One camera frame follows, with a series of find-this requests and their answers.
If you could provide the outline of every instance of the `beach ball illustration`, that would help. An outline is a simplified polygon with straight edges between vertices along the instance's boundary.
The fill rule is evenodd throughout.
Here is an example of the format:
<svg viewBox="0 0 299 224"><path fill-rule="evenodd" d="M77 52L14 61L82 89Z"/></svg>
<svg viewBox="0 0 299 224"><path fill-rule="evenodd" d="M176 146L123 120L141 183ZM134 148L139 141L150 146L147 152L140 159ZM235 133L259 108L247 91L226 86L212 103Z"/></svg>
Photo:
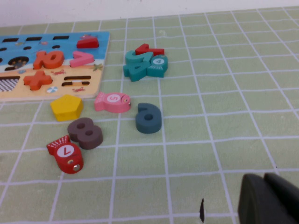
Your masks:
<svg viewBox="0 0 299 224"><path fill-rule="evenodd" d="M58 88L56 86L52 86L47 89L47 93L54 93L57 90L58 90Z"/></svg>
<svg viewBox="0 0 299 224"><path fill-rule="evenodd" d="M19 70L19 71L18 71L19 74L23 74L23 73L25 73L25 72L26 72L26 70Z"/></svg>

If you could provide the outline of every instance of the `red number 7 piece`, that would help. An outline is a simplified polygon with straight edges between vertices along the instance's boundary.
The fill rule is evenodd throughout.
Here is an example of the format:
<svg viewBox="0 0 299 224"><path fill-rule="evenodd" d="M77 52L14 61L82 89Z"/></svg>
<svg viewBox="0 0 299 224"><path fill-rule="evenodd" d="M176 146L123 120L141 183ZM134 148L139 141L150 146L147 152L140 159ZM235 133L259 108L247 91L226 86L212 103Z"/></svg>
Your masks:
<svg viewBox="0 0 299 224"><path fill-rule="evenodd" d="M153 52L154 56L164 55L164 49L149 48L147 43L142 44L139 48L135 50L136 55L141 55L147 52Z"/></svg>
<svg viewBox="0 0 299 224"><path fill-rule="evenodd" d="M74 174L82 169L84 162L81 151L77 145L71 143L68 135L48 144L47 149L63 172Z"/></svg>

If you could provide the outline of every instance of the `yellow pentagon piece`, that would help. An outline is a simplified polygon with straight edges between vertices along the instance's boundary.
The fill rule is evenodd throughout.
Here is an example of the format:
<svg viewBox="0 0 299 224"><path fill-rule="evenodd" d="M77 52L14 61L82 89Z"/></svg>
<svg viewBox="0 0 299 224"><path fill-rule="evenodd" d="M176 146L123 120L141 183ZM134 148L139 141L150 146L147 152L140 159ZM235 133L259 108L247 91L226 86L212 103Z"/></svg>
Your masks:
<svg viewBox="0 0 299 224"><path fill-rule="evenodd" d="M52 101L50 105L57 121L78 119L83 110L82 99L71 95L64 95Z"/></svg>

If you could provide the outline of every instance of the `orange plus sign piece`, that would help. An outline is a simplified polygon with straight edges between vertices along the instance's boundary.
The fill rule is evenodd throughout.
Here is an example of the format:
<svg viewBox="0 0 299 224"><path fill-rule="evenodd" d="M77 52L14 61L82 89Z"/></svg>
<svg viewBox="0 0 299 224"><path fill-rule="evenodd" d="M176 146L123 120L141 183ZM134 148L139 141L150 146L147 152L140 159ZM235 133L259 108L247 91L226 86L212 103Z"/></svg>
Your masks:
<svg viewBox="0 0 299 224"><path fill-rule="evenodd" d="M39 90L42 85L49 85L53 82L51 76L44 71L37 71L34 76L25 76L24 84L30 86L30 90Z"/></svg>

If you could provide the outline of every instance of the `white wall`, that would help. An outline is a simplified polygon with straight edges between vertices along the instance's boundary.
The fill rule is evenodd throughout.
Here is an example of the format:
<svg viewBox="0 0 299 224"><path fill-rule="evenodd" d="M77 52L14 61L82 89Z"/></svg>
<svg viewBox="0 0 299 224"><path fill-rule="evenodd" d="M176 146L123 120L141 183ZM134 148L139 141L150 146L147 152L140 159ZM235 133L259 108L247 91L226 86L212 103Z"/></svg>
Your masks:
<svg viewBox="0 0 299 224"><path fill-rule="evenodd" d="M0 0L0 27L299 5L299 0Z"/></svg>

